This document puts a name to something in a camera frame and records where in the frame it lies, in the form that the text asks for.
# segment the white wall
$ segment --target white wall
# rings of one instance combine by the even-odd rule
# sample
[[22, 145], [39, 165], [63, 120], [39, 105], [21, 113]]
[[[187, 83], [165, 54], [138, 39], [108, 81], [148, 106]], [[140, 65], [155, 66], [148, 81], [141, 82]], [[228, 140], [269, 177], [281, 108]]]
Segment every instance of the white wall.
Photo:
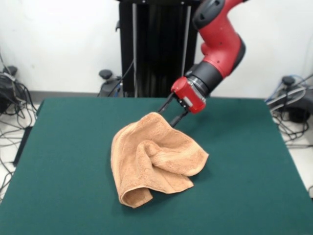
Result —
[[[312, 15], [312, 0], [250, 0], [235, 8], [230, 19], [247, 53], [213, 95], [266, 97], [281, 76], [313, 72]], [[98, 92], [101, 69], [121, 73], [117, 20], [116, 0], [2, 0], [2, 55], [30, 90]]]

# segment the towel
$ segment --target towel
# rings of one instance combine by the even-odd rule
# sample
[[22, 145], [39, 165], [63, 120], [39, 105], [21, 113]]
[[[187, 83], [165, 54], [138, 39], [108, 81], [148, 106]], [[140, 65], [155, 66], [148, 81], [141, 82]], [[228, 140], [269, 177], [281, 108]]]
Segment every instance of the towel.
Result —
[[158, 113], [149, 113], [121, 129], [113, 138], [111, 168], [119, 201], [137, 208], [163, 193], [193, 187], [208, 159], [192, 138], [172, 128]]

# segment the table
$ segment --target table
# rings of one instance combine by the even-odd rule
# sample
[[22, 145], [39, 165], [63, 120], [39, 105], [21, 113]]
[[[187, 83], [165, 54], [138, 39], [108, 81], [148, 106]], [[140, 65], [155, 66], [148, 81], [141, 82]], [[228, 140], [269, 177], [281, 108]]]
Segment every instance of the table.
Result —
[[[313, 203], [261, 100], [212, 98], [185, 117], [177, 129], [210, 153], [195, 186], [121, 205], [112, 138], [163, 101], [45, 100], [0, 206], [1, 234], [313, 234]], [[174, 103], [165, 117], [180, 111]]]

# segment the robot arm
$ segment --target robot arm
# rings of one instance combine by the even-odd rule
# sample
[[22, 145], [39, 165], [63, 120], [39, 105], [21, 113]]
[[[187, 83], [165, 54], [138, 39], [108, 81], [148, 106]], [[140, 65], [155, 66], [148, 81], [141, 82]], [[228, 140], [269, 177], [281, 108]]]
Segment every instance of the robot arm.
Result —
[[242, 61], [246, 47], [227, 15], [244, 1], [247, 0], [205, 0], [196, 10], [193, 24], [204, 40], [204, 58], [173, 84], [172, 93], [159, 109], [162, 113], [173, 98], [182, 105], [185, 110], [171, 122], [173, 127], [189, 112], [203, 110], [212, 91]]

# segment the black metal frame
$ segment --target black metal frame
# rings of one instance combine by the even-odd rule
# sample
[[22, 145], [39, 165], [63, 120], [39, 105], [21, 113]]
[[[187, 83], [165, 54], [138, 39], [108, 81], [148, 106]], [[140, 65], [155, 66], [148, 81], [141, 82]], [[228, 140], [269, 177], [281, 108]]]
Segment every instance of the black metal frame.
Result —
[[[132, 3], [121, 2], [119, 4], [119, 15], [122, 73], [125, 74], [134, 59]], [[123, 92], [125, 96], [134, 96], [134, 67], [131, 68], [123, 79]]]
[[[193, 16], [199, 0], [121, 0], [120, 33], [122, 72], [134, 59], [133, 6], [136, 4], [136, 90], [138, 97], [167, 97], [172, 84], [195, 59], [198, 32], [190, 17], [183, 62], [188, 7]], [[124, 78], [126, 96], [134, 96], [134, 69]]]

